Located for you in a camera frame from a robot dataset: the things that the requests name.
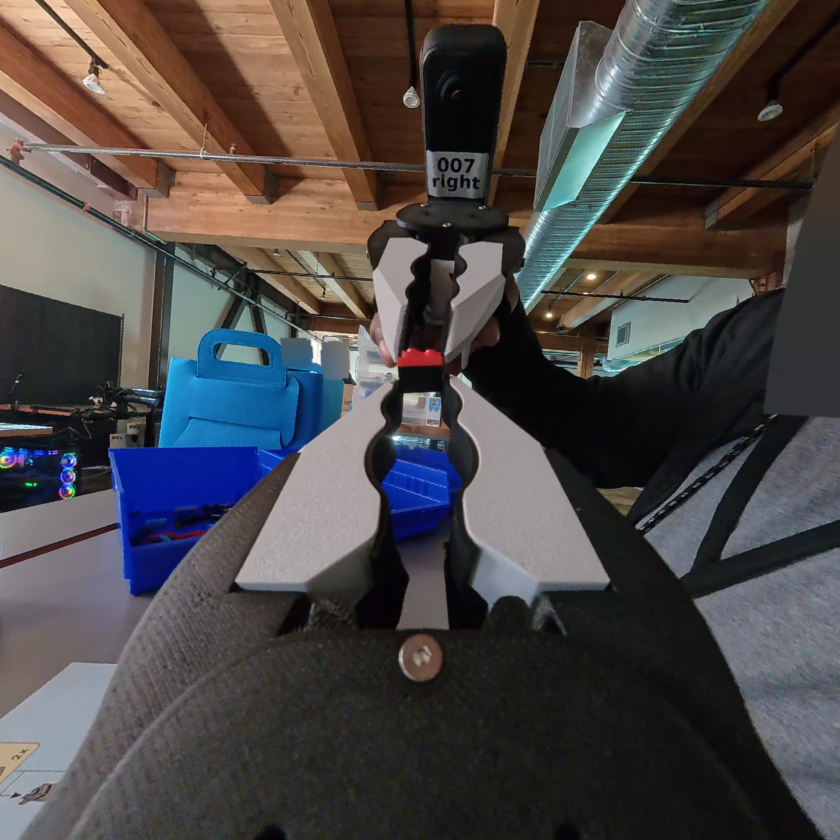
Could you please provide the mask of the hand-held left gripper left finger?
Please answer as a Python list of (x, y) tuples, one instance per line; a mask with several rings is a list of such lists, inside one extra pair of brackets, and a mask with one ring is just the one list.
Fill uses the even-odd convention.
[(302, 448), (238, 572), (241, 589), (302, 592), (361, 621), (400, 619), (408, 575), (382, 482), (402, 407), (387, 382)]

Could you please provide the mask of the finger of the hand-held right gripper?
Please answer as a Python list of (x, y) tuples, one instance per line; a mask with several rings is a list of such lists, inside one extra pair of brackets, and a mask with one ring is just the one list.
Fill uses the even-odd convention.
[(379, 264), (373, 270), (374, 296), (378, 312), (378, 345), (397, 362), (406, 347), (408, 290), (416, 276), (414, 264), (427, 254), (427, 244), (414, 238), (389, 238)]
[(502, 257), (501, 242), (479, 241), (458, 249), (455, 292), (445, 322), (445, 363), (468, 359), (473, 341), (501, 303), (506, 285)]

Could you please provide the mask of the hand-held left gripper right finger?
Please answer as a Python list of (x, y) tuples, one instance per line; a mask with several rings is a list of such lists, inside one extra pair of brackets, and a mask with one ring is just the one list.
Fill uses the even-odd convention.
[(448, 457), (461, 479), (444, 562), (448, 621), (482, 624), (500, 599), (602, 592), (609, 577), (541, 444), (444, 377)]

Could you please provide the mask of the black and red brick piece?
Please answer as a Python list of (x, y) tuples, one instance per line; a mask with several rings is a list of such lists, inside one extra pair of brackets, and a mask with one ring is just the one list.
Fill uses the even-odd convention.
[(398, 390), (405, 394), (438, 393), (444, 385), (444, 357), (436, 350), (403, 351), (397, 361)]

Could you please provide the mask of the blue plastic bin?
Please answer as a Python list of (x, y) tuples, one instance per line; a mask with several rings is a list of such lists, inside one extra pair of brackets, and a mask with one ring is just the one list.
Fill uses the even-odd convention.
[(395, 463), (381, 482), (396, 542), (437, 530), (453, 510), (461, 479), (446, 454), (395, 447)]
[(112, 449), (110, 460), (112, 483), (118, 494), (122, 573), (129, 593), (141, 595), (158, 590), (208, 532), (200, 539), (133, 547), (130, 544), (133, 515), (216, 503), (234, 506), (282, 459), (294, 453), (293, 449), (254, 447)]

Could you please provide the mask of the grey desk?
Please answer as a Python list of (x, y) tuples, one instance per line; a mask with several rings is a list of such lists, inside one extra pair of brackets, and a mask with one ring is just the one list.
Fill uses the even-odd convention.
[(116, 664), (157, 594), (130, 594), (117, 530), (2, 568), (2, 715), (69, 665)]

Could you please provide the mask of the person's right hand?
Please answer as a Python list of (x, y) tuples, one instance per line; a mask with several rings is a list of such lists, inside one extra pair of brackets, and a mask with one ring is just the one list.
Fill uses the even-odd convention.
[[(520, 291), (514, 279), (509, 278), (507, 280), (505, 287), (505, 301), (507, 301), (507, 303), (500, 304), (498, 308), (499, 312), (513, 312), (516, 308), (522, 308)], [(377, 312), (373, 316), (369, 327), (369, 334), (371, 337), (371, 341), (377, 346), (378, 350), (380, 351), (383, 364), (389, 369), (396, 368), (397, 361), (389, 351), (389, 348), (384, 339), (384, 333), (382, 330), (381, 323), (381, 314), (379, 312)], [(494, 314), (488, 319), (485, 325), (477, 333), (476, 338), (473, 340), (470, 346), (467, 360), (469, 361), (470, 357), (480, 350), (495, 347), (499, 343), (500, 337), (501, 326), (499, 318), (497, 314)], [(438, 331), (436, 329), (423, 330), (415, 326), (412, 346), (416, 347), (419, 350), (436, 350), (438, 348)], [(445, 366), (446, 372), (452, 375), (459, 374), (464, 369), (465, 366), (462, 365), (462, 359), (460, 356), (456, 357), (455, 359), (447, 363)]]

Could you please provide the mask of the clear plastic storage rack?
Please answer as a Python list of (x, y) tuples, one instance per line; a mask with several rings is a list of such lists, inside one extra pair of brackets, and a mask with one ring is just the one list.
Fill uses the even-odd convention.
[(385, 365), (378, 345), (373, 342), (365, 326), (359, 329), (357, 344), (358, 360), (355, 380), (358, 386), (371, 392), (385, 382), (396, 380), (396, 368)]

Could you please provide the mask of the pile of loose bricks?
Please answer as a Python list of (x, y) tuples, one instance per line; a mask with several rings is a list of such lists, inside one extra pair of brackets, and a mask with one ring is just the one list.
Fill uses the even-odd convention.
[(171, 511), (133, 514), (129, 543), (133, 547), (200, 539), (231, 509), (231, 503), (178, 507)]

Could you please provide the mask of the blue felt bag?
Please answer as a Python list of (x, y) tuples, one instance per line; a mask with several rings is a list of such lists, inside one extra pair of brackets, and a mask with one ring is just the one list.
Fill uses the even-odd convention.
[(215, 329), (196, 355), (170, 360), (161, 448), (299, 450), (342, 415), (345, 343), (323, 343), (316, 364), (305, 339)]

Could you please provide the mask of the metal ceiling pipe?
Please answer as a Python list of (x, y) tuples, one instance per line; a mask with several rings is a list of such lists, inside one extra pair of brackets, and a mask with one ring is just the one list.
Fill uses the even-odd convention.
[[(284, 165), (309, 167), (319, 169), (359, 170), (365, 172), (388, 173), (424, 173), (425, 164), (394, 163), (383, 161), (336, 161), (332, 159), (294, 158), (276, 155), (256, 154), (211, 154), (206, 151), (190, 152), (184, 150), (148, 150), (129, 149), (123, 147), (79, 146), (72, 143), (37, 143), (17, 140), (13, 144), (17, 154), (33, 154), (36, 152), (57, 154), (91, 154), (94, 156), (108, 156), (115, 158), (138, 157), (163, 161), (207, 161), (216, 164), (231, 165)], [(686, 178), (654, 178), (634, 175), (628, 180), (629, 184), (637, 186), (676, 186), (685, 188), (715, 188), (715, 189), (753, 189), (774, 190), (788, 192), (810, 192), (816, 185), (816, 178), (806, 181), (792, 179), (751, 179), (738, 178), (727, 181), (709, 179), (688, 180)]]

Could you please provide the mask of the computer tower with rgb fans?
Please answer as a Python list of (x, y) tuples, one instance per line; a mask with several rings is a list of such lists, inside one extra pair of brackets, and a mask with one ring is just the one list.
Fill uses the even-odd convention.
[(3, 445), (1, 512), (74, 498), (78, 465), (74, 448)]

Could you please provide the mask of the person's grey shirt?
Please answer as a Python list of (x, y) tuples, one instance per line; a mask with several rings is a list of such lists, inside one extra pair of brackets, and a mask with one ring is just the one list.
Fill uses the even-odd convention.
[[(838, 456), (838, 419), (808, 419), (762, 478), (721, 557), (836, 521)], [(786, 784), (820, 833), (838, 838), (838, 549), (696, 606)]]

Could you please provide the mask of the silver ventilation duct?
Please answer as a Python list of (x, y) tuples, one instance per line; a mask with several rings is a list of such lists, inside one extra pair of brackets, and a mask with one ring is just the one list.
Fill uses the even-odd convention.
[(579, 24), (539, 144), (527, 308), (766, 5), (626, 2), (612, 30)]

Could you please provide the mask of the large black wall panel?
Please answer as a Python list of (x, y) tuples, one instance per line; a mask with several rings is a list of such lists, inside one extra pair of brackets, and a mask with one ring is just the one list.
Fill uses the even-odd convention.
[(82, 405), (118, 384), (123, 317), (1, 287), (1, 402)]

